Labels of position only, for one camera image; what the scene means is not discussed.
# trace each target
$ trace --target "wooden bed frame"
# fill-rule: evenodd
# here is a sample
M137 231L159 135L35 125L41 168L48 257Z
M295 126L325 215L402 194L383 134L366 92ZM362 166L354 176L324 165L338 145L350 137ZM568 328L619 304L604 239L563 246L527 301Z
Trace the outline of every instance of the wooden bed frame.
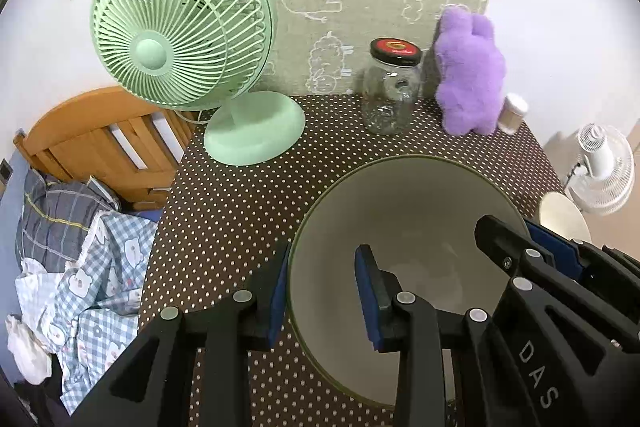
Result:
M86 181L93 175L133 203L136 210L161 208L177 162L152 123L155 112L164 114L178 143L186 149L192 124L120 86L66 100L40 118L27 136L18 134L14 144L38 171L65 182ZM132 162L111 133L112 124L117 124L146 169Z

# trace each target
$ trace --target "blue gripper pad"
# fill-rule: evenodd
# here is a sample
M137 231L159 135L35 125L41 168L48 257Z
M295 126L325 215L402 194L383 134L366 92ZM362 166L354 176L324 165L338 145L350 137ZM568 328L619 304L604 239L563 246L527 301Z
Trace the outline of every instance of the blue gripper pad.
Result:
M270 320L269 320L269 347L273 347L276 343L276 337L280 333L282 322L284 320L284 308L287 297L287 266L289 264L289 252L291 250L291 244L287 247L287 253L280 266L280 273L278 274L278 282L271 295L270 306Z
M373 292L369 272L367 271L367 266L360 248L356 249L354 270L358 293L360 295L362 314L364 315L364 322L367 327L367 336L373 343L373 348L379 350L380 347L382 347L382 332L380 331L380 322L378 320L378 301Z
M556 269L571 279L579 280L582 275L582 265L578 262L578 247L542 225L532 223L529 220L525 221L533 242L553 254L556 260Z

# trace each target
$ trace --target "green desk fan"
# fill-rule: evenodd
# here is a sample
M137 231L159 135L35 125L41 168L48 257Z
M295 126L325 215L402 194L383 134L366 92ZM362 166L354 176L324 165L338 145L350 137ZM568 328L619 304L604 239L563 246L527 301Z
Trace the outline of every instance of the green desk fan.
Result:
M125 89L176 111L218 108L198 123L207 123L209 155L228 165L278 156L304 130L294 100L247 92L276 26L274 0L94 0L92 8L95 49Z

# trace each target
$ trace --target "polka dot tablecloth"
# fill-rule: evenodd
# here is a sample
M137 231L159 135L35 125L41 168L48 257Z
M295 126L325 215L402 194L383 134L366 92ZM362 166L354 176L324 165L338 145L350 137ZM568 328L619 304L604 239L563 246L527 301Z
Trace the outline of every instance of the polka dot tablecloth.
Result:
M540 145L523 125L514 136L452 137L433 100L416 110L411 131L365 131L355 96L296 97L306 114L302 138L263 164L230 167L204 150L202 130L178 168L146 273L140 327L165 306L206 309L241 288L273 255L279 238L293 239L314 200L354 168L412 153L444 156L478 170L533 216L540 198L561 190ZM190 425L198 424L202 353L196 358ZM254 427L376 427L392 411L371 407L333 388L313 368L288 320L270 353L250 354Z

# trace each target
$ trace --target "black jar lid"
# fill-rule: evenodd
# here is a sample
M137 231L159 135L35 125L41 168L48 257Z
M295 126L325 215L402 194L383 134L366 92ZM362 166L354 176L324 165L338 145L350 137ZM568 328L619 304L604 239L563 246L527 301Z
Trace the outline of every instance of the black jar lid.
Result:
M369 52L376 60L394 66L417 66L422 58L422 51L415 44L390 37L371 41Z

